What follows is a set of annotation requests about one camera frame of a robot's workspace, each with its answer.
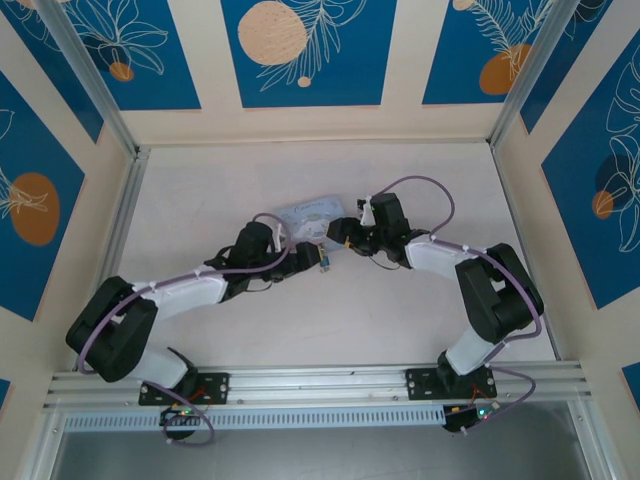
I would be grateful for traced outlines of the black controller board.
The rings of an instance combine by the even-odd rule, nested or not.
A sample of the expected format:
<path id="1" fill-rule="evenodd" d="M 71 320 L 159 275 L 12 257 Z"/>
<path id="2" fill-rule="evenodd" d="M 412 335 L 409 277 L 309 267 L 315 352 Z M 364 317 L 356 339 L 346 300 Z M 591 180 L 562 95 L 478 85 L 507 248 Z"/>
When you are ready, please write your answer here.
<path id="1" fill-rule="evenodd" d="M 159 426 L 168 442 L 184 441 L 204 424 L 203 417 L 184 406 L 168 407 L 160 413 Z"/>
<path id="2" fill-rule="evenodd" d="M 486 421 L 493 412 L 491 405 L 445 406 L 443 428 L 450 433 L 467 434 L 470 429 Z"/>

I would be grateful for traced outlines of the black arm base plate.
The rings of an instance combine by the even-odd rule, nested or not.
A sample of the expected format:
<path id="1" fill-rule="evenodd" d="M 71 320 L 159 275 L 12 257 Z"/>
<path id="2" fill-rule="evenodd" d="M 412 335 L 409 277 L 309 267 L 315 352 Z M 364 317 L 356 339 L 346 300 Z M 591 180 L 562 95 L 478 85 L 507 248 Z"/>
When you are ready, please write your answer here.
<path id="1" fill-rule="evenodd" d="M 225 405 L 229 391 L 228 373 L 187 374 L 172 392 L 196 406 Z M 177 400 L 149 383 L 143 383 L 138 396 L 140 406 L 169 406 Z"/>
<path id="2" fill-rule="evenodd" d="M 496 398 L 493 372 L 480 367 L 467 375 L 445 373 L 441 368 L 413 368 L 405 371 L 410 400 L 471 400 L 474 395 Z"/>

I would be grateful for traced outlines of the blue floral wall panel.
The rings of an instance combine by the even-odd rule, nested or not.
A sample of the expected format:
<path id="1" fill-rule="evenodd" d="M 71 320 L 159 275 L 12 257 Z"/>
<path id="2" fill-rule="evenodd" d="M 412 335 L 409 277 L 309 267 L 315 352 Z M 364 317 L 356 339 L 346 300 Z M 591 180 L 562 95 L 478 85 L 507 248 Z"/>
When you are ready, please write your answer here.
<path id="1" fill-rule="evenodd" d="M 378 106 L 397 0 L 221 0 L 245 109 Z"/>
<path id="2" fill-rule="evenodd" d="M 640 43 L 631 43 L 542 164 L 595 305 L 640 286 Z"/>
<path id="3" fill-rule="evenodd" d="M 0 307 L 36 318 L 84 172 L 0 72 Z"/>
<path id="4" fill-rule="evenodd" d="M 504 101 L 555 0 L 449 0 L 422 103 Z"/>
<path id="5" fill-rule="evenodd" d="M 62 8 L 120 110 L 201 108 L 168 0 L 67 0 Z"/>

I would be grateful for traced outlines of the aluminium mounting rail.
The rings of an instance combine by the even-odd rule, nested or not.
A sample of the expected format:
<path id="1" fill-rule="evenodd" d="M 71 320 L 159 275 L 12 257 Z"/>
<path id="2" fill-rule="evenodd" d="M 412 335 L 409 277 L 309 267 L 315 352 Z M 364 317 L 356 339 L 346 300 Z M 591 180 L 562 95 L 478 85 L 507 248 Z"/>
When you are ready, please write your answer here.
<path id="1" fill-rule="evenodd" d="M 422 383 L 417 365 L 359 365 L 300 368 L 202 367 L 207 378 L 225 374 L 221 389 L 230 408 L 395 406 L 410 402 Z M 529 401 L 590 400 L 591 388 L 577 361 L 497 363 L 465 379 L 471 392 L 442 404 L 500 403 L 526 396 Z M 47 411 L 133 410 L 143 392 L 140 380 L 106 383 L 95 375 L 60 372 L 53 375 L 43 407 Z"/>

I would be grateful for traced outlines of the grey metal sheet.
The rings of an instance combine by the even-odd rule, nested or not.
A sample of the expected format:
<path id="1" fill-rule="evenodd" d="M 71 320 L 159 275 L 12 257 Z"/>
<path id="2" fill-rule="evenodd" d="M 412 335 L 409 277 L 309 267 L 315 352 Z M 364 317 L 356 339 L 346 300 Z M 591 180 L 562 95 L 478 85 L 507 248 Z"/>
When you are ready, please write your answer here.
<path id="1" fill-rule="evenodd" d="M 591 480 L 562 404 L 524 404 L 468 435 L 436 426 L 64 435 L 52 480 Z"/>

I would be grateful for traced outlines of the aluminium side rail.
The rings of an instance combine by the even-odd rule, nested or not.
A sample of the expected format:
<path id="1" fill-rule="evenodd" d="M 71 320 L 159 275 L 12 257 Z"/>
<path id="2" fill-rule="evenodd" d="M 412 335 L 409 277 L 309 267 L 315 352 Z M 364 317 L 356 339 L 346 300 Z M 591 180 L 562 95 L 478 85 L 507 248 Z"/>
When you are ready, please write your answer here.
<path id="1" fill-rule="evenodd" d="M 99 283 L 118 272 L 150 153 L 150 148 L 141 147 L 129 167 L 98 274 Z"/>

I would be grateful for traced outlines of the aluminium frame post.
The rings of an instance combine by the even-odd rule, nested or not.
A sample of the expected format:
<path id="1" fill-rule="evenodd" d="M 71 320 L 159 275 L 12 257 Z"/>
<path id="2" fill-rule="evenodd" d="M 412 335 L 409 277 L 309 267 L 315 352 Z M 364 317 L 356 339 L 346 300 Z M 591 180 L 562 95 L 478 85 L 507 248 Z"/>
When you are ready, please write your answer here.
<path id="1" fill-rule="evenodd" d="M 33 2 L 67 63 L 119 146 L 133 162 L 147 160 L 150 149 L 141 146 L 135 140 L 112 94 L 62 6 L 57 0 L 33 0 Z"/>
<path id="2" fill-rule="evenodd" d="M 580 0 L 553 2 L 549 16 L 542 25 L 490 131 L 487 141 L 492 153 L 495 153 L 505 140 L 579 3 Z"/>

